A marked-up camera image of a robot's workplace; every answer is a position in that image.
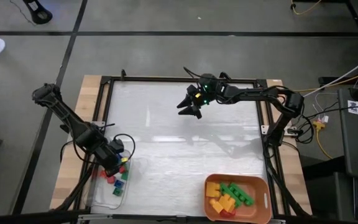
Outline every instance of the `plastic tray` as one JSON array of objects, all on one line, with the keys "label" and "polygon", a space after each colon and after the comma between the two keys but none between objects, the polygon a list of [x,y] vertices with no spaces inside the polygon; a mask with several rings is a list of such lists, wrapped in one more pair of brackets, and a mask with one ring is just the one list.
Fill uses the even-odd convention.
[{"label": "plastic tray", "polygon": [[[222,217],[209,204],[211,197],[207,197],[205,195],[207,182],[223,182],[226,185],[235,183],[245,193],[250,195],[255,200],[255,203],[251,206],[245,206],[244,204],[240,205],[236,208],[236,215],[233,217]],[[266,182],[259,177],[211,174],[206,178],[204,183],[204,210],[206,216],[211,221],[223,220],[231,222],[268,223],[272,217],[269,187],[267,186]]]}]

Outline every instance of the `cable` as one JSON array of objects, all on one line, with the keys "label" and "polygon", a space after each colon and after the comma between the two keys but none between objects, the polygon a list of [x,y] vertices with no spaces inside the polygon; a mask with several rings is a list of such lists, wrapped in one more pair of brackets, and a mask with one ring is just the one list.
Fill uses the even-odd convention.
[{"label": "cable", "polygon": [[132,153],[129,155],[128,160],[125,161],[125,162],[123,162],[123,163],[120,165],[120,166],[123,166],[123,165],[124,165],[125,163],[127,163],[127,162],[132,158],[132,156],[134,155],[135,149],[136,149],[136,144],[135,144],[135,139],[132,138],[132,136],[130,136],[129,134],[124,134],[124,133],[116,134],[115,137],[113,138],[113,141],[115,141],[115,140],[116,140],[116,137],[118,137],[118,136],[127,136],[127,137],[129,137],[129,138],[132,140],[132,142],[134,143],[134,148],[133,148],[133,150],[132,150]]},{"label": "cable", "polygon": [[334,81],[328,83],[327,85],[324,85],[324,86],[322,86],[322,87],[320,87],[320,88],[317,88],[316,90],[313,90],[312,92],[306,94],[305,97],[306,97],[306,96],[309,96],[309,95],[312,94],[312,93],[317,92],[317,91],[320,90],[320,89],[323,89],[323,88],[326,88],[327,86],[330,86],[331,84],[333,84],[333,83],[339,81],[340,79],[342,79],[342,78],[348,76],[350,73],[354,72],[354,71],[357,70],[357,69],[358,69],[358,66],[354,67],[352,70],[348,71],[345,75],[343,75],[343,76],[341,76],[341,77],[335,79]]},{"label": "cable", "polygon": [[62,145],[62,148],[60,149],[60,162],[62,162],[62,160],[63,160],[63,150],[64,150],[64,148],[65,148],[69,143],[72,143],[72,142],[73,142],[73,140],[68,141],[68,142],[66,142],[65,144]]},{"label": "cable", "polygon": [[337,95],[337,93],[317,93],[316,96],[314,96],[314,100],[317,104],[318,107],[320,107],[321,111],[324,112],[323,108],[320,106],[320,104],[318,103],[317,101],[317,96],[320,95],[320,94],[329,94],[329,95]]},{"label": "cable", "polygon": [[312,10],[312,9],[313,9],[314,7],[316,7],[321,1],[322,1],[322,0],[319,0],[319,1],[316,2],[314,5],[312,5],[309,9],[307,9],[307,10],[305,10],[305,11],[303,11],[303,12],[297,12],[297,11],[295,10],[296,4],[293,2],[293,0],[291,0],[291,9],[292,9],[292,11],[293,11],[296,15],[300,16],[300,15],[305,14],[305,13],[309,12],[310,10]]},{"label": "cable", "polygon": [[12,0],[9,0],[9,2],[12,3],[13,5],[15,5],[16,8],[19,9],[20,13],[23,15],[24,19],[27,20],[27,22],[31,23],[31,25],[33,25],[33,26],[38,25],[38,24],[34,24],[32,21],[30,21],[30,20],[27,18],[27,16],[25,16],[25,14],[22,12],[22,9],[21,9],[16,3],[12,2]]},{"label": "cable", "polygon": [[[332,86],[336,86],[336,85],[340,85],[340,84],[343,84],[343,83],[347,83],[348,81],[351,81],[351,80],[356,79],[356,78],[358,78],[358,75],[356,75],[355,77],[349,78],[349,79],[347,79],[347,80],[344,80],[344,81],[337,82],[337,83],[335,83],[335,84],[326,86],[326,87],[324,87],[324,88],[329,88],[329,87],[332,87]],[[293,90],[293,91],[296,91],[296,92],[299,92],[299,93],[303,93],[303,92],[313,91],[313,90],[318,90],[318,88],[311,88],[311,89],[305,89],[305,90]]]},{"label": "cable", "polygon": [[323,147],[322,147],[322,145],[321,145],[321,143],[320,143],[320,139],[319,139],[319,132],[320,132],[320,130],[317,129],[317,130],[316,130],[316,140],[317,140],[318,147],[320,147],[321,152],[323,152],[326,157],[328,157],[328,158],[330,158],[330,159],[333,159],[333,158],[323,149]]},{"label": "cable", "polygon": [[295,150],[297,150],[299,152],[299,149],[294,144],[291,144],[291,143],[286,142],[286,141],[283,141],[283,143],[292,146],[292,148],[294,148]]},{"label": "cable", "polygon": [[[326,110],[324,111],[325,113],[327,112],[332,112],[332,111],[341,111],[341,110],[346,110],[346,109],[351,109],[351,108],[358,108],[358,106],[348,106],[348,107],[344,107],[344,108],[337,108],[337,109],[332,109],[332,110]],[[306,118],[309,118],[309,117],[312,117],[312,116],[317,116],[319,114],[322,114],[324,112],[320,112],[320,113],[315,113],[315,114],[312,114],[310,116],[307,116]]]}]

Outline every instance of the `robotic arm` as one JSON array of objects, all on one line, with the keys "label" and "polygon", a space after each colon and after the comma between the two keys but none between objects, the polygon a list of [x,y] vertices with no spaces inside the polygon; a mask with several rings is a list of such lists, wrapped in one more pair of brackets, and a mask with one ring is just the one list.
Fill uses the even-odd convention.
[{"label": "robotic arm", "polygon": [[101,164],[107,176],[112,176],[119,171],[121,160],[119,153],[124,151],[124,145],[120,139],[108,142],[99,127],[95,124],[84,122],[62,100],[60,89],[55,84],[45,84],[35,90],[32,99],[41,106],[51,109],[65,124],[62,129],[70,133],[73,142],[85,153],[93,154],[96,161]]},{"label": "robotic arm", "polygon": [[[224,105],[239,101],[268,101],[281,112],[277,122],[269,126],[264,136],[264,142],[271,146],[281,146],[285,127],[302,111],[303,96],[283,86],[240,89],[218,80],[212,74],[203,74],[197,84],[198,88],[193,85],[187,88],[185,99],[177,106],[184,109],[178,114],[194,115],[200,119],[202,117],[200,108],[214,100]],[[278,100],[280,95],[285,96],[284,104]]]}]

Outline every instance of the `lego brick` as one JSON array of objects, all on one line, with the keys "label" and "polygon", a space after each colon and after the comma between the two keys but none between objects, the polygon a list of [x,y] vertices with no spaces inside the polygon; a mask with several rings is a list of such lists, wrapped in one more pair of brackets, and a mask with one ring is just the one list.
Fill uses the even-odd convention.
[{"label": "lego brick", "polygon": [[107,178],[107,183],[109,184],[113,184],[116,182],[116,177],[115,176],[111,176]]},{"label": "lego brick", "polygon": [[114,183],[114,186],[118,189],[122,189],[122,187],[124,186],[124,182],[122,182],[120,180],[116,180],[116,182]]},{"label": "lego brick", "polygon": [[114,191],[112,192],[113,195],[116,196],[120,196],[123,193],[123,190],[119,189],[119,188],[115,188]]},{"label": "lego brick", "polygon": [[207,197],[219,197],[221,193],[219,192],[220,185],[214,182],[206,183],[205,195]]},{"label": "lego brick", "polygon": [[229,194],[224,194],[218,202],[222,205],[225,211],[232,212],[234,210],[234,204],[236,201],[234,198],[230,197]]},{"label": "lego brick", "polygon": [[120,166],[119,167],[119,171],[120,174],[123,174],[125,172],[125,167],[124,166]]},{"label": "lego brick", "polygon": [[121,179],[122,179],[122,180],[128,180],[128,175],[129,175],[129,172],[128,172],[128,171],[125,171],[125,172],[121,175]]},{"label": "lego brick", "polygon": [[212,205],[212,207],[218,213],[220,213],[223,210],[222,205],[219,202],[217,202],[215,198],[212,198],[211,200],[209,200],[209,204]]},{"label": "lego brick", "polygon": [[229,194],[230,197],[234,198],[234,200],[236,201],[235,204],[234,204],[235,208],[237,208],[238,206],[241,205],[240,199],[237,196],[235,196],[234,193],[231,192],[230,189],[226,185],[224,185],[224,183],[221,183],[221,192],[222,192],[223,195],[224,194]]},{"label": "lego brick", "polygon": [[234,193],[238,193],[240,196],[242,196],[241,198],[245,199],[245,200],[243,200],[243,202],[246,205],[249,206],[249,205],[253,205],[255,203],[254,199],[251,196],[249,196],[247,193],[245,193],[239,186],[237,186],[237,184],[230,183],[229,190],[231,190]]}]

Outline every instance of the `wooden board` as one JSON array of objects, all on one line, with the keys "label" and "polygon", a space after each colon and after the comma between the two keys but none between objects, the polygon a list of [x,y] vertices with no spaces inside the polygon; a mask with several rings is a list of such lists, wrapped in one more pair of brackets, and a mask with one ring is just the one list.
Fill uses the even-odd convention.
[{"label": "wooden board", "polygon": [[[75,112],[78,113],[78,115],[85,121],[92,120],[94,107],[96,106],[96,99],[98,97],[100,80],[100,75],[84,76]],[[282,85],[282,82],[281,80],[267,80],[267,85]],[[108,92],[107,88],[108,86],[106,85],[101,101],[101,109],[99,111],[98,121],[101,120],[103,115],[104,106],[106,104],[106,94]],[[267,124],[268,122],[265,103],[262,103],[261,105],[262,113],[264,114],[264,123]],[[274,120],[277,120],[277,118],[280,116],[280,113],[274,107],[272,107],[272,113]],[[293,138],[284,137],[284,141],[296,145],[296,142]],[[303,178],[298,152],[286,144],[280,146],[279,150],[286,186],[294,196],[295,200],[302,206],[302,208],[311,214],[309,197],[306,191],[306,184]],[[59,206],[73,190],[76,183],[78,182],[78,179],[80,178],[81,166],[82,161],[80,161],[75,155],[73,146],[67,146],[63,154],[63,160],[62,164],[60,165],[50,208]],[[280,214],[284,214],[280,189],[277,186],[275,186],[275,192],[278,202],[278,211]]]}]

